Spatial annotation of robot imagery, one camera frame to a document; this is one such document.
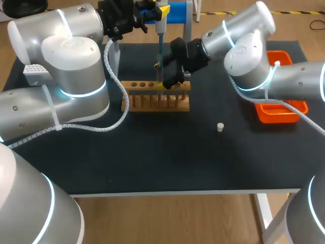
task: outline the orange tray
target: orange tray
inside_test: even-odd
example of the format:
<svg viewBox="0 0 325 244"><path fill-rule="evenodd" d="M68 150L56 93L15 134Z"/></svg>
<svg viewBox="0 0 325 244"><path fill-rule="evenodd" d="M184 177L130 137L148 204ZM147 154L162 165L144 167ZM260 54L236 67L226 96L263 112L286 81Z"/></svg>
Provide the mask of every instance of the orange tray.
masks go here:
<svg viewBox="0 0 325 244"><path fill-rule="evenodd" d="M285 51L268 51L270 65L274 65L276 61L280 61L281 66L292 65L289 54ZM297 108L303 114L308 112L308 107L305 101L285 101L293 107ZM281 123L296 123L299 120L299 115L292 112L290 109L281 104L255 104L260 121L266 124L281 124Z"/></svg>

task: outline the cable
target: cable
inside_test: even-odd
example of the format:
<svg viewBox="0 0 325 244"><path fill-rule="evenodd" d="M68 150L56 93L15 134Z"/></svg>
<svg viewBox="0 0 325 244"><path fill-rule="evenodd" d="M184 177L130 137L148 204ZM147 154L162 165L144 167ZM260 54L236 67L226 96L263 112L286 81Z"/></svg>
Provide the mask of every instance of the cable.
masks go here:
<svg viewBox="0 0 325 244"><path fill-rule="evenodd" d="M230 75L229 79L233 85L233 87L235 88L235 91L238 93L238 95L247 100L250 101L252 103L275 103L275 104L281 104L284 107L290 109L291 111L295 112L296 114L298 114L302 119L304 119L308 124L310 124L314 129L316 129L318 132L320 132L323 136L325 136L325 130L320 127L318 124L316 124L314 121L312 121L309 117L307 117L306 115L304 115L301 111L299 111L297 108L291 106L290 104L282 101L282 100L276 100L276 99L255 99L255 98L249 98L247 96L245 96L244 94L242 94L238 88L238 86L236 85L236 83L234 82L234 80L232 79L232 77Z"/></svg>
<svg viewBox="0 0 325 244"><path fill-rule="evenodd" d="M310 24L309 24L309 28L311 28L311 29L314 30L314 31L321 31L321 30L325 29L325 27L324 27L324 28L313 28L311 25L312 25L313 23L315 23L315 22L321 22L321 23L325 24L324 21L322 21L322 20L320 20L320 19L317 19L317 20L314 20L314 21L311 21L311 22L310 22Z"/></svg>
<svg viewBox="0 0 325 244"><path fill-rule="evenodd" d="M125 88L123 87L123 85L121 84L121 82L118 80L118 78L116 77L116 75L114 74L110 64L109 64L109 61L108 61L108 50L110 48L110 46L113 44L113 41L111 39L108 40L106 46L105 46L105 49L104 49L104 64L105 64L105 67L108 71L108 73L110 74L111 78L115 81L115 83L118 85L118 87L121 89L122 93L123 93L123 96L124 96L124 99L125 99L125 109L124 109L124 112L121 116L121 118L113 125L109 126L109 127L106 127L106 128L96 128L96 127L90 127L90 126L82 126L82 125L77 125L77 124L63 124L62 125L62 128L74 128L74 129L82 129L82 130L87 130L87 131L93 131L93 132L107 132L107 131L111 131L113 129L115 129L116 127L118 127L122 122L123 120L125 119L126 115L127 115L127 112L128 112L128 108L129 108L129 100L128 100L128 95L127 95L127 92L125 90ZM51 131L54 131L55 130L55 126L52 126L52 127L49 127L49 128L46 128L44 130L41 130L41 131L38 131L22 140L19 140L11 145L9 145L8 147L9 148L15 148L15 147L18 147L28 141L31 141L41 135L44 135L48 132L51 132Z"/></svg>

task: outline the black tabletop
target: black tabletop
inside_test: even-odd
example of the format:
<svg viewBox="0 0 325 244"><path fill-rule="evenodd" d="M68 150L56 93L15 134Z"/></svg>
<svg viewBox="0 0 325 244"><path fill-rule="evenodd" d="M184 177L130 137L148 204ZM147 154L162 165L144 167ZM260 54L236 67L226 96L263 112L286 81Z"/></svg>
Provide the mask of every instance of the black tabletop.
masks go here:
<svg viewBox="0 0 325 244"><path fill-rule="evenodd" d="M294 63L306 61L298 42L267 47L287 51ZM155 79L156 44L120 48L120 79ZM22 71L17 60L6 90L27 86ZM108 84L107 114L84 124L107 127L122 115L121 92ZM190 112L130 112L111 132L64 129L15 151L69 194L293 189L325 162L324 138L304 121L259 122L254 105L234 91L222 62L192 74L191 87ZM325 125L324 104L307 104L308 115ZM217 123L225 125L221 133Z"/></svg>

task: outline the white table leg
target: white table leg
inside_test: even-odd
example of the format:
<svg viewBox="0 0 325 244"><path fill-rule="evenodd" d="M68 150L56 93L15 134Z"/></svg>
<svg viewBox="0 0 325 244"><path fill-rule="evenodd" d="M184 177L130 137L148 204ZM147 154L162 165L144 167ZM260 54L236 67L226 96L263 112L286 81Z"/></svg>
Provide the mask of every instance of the white table leg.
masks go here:
<svg viewBox="0 0 325 244"><path fill-rule="evenodd" d="M272 218L267 194L255 194L254 196L263 231L263 243L274 244L286 230L285 212L294 194L288 197L274 218Z"/></svg>

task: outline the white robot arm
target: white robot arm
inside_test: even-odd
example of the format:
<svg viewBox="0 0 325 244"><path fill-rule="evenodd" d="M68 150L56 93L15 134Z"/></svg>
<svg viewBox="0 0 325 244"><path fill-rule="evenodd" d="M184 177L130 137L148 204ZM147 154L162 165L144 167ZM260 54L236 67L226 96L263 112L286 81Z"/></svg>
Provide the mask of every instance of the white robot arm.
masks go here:
<svg viewBox="0 0 325 244"><path fill-rule="evenodd" d="M279 66L274 74L270 72L272 67L267 57L266 39L274 31L271 12L263 2L257 2L224 20L200 39L189 43L181 38L172 41L172 53L164 58L164 65L176 60L186 71L193 73L205 67L210 60L223 60L228 74L248 97L265 98L267 87L270 99L325 101L324 62ZM179 81L182 82L169 79L163 83L170 88Z"/></svg>

